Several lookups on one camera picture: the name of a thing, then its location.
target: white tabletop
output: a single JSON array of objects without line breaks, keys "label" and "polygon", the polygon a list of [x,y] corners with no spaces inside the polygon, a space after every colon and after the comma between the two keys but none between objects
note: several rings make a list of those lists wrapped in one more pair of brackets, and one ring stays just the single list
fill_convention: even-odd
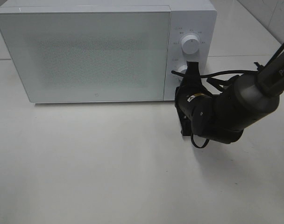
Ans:
[{"label": "white tabletop", "polygon": [[[206,73],[266,63],[276,40],[238,2],[213,3]],[[4,223],[284,224],[284,94],[238,142],[195,149],[172,102],[35,105],[0,60]]]}]

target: microwave control panel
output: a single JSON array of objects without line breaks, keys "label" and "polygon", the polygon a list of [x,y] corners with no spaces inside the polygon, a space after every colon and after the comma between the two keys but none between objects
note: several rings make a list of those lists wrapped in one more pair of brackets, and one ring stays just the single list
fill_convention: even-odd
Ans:
[{"label": "microwave control panel", "polygon": [[181,77],[171,74],[172,70],[184,73],[186,61],[197,61],[203,74],[216,16],[214,10],[171,12],[164,100],[174,100],[181,82]]}]

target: microwave knob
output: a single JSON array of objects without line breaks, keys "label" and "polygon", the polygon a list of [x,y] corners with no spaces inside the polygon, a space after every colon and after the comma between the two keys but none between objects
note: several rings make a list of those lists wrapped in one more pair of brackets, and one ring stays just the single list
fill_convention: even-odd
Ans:
[{"label": "microwave knob", "polygon": [[187,71],[188,66],[187,65],[182,65],[178,68],[178,72],[185,74],[185,71]]},{"label": "microwave knob", "polygon": [[[188,68],[187,65],[182,65],[178,68],[177,72],[185,74],[185,71],[187,71],[187,68]],[[183,78],[178,76],[178,80],[181,82],[183,80]]]},{"label": "microwave knob", "polygon": [[199,50],[200,38],[196,34],[187,34],[181,39],[181,47],[187,55],[195,54]]}]

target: microwave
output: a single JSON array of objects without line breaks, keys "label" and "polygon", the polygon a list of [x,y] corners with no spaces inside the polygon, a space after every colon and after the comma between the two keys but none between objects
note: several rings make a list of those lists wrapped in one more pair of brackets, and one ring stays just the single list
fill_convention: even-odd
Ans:
[{"label": "microwave", "polygon": [[0,32],[30,102],[174,100],[186,61],[206,65],[209,0],[8,0]]}]

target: microwave door window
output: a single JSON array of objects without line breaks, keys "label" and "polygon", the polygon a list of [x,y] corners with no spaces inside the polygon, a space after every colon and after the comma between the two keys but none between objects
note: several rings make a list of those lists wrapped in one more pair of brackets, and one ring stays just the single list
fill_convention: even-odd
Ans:
[{"label": "microwave door window", "polygon": [[31,102],[162,100],[169,12],[0,15]]}]

